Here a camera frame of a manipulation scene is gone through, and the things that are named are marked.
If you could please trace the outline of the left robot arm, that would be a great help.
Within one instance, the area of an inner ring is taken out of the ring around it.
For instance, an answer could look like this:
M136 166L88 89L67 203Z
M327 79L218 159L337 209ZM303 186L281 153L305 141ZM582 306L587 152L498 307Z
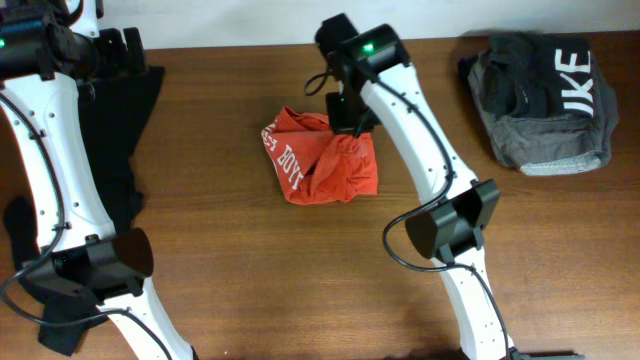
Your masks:
M32 197L12 207L15 281L44 302L43 344L72 353L115 323L141 359L192 359L152 282L132 226L142 196L129 166L164 76L136 28L102 29L99 1L1 5L1 108Z

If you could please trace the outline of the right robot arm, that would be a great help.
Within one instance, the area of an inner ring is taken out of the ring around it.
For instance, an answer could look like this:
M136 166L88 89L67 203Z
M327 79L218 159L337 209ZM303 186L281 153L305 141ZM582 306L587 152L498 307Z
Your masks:
M507 331L486 270L484 231L500 197L496 182L479 181L459 158L390 25L360 32L340 13L321 23L314 40L326 62L320 77L339 84L326 96L331 130L358 138L383 126L415 186L418 207L383 232L403 224L415 250L432 264L412 264L395 252L390 257L407 269L441 276L465 358L525 358Z

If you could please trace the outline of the red t-shirt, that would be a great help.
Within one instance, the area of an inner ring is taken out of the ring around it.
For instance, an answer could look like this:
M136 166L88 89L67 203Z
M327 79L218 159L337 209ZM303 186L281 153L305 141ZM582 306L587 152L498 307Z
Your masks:
M378 193L378 164L370 134L335 134L322 113L283 107L261 130L286 201L295 205L347 203Z

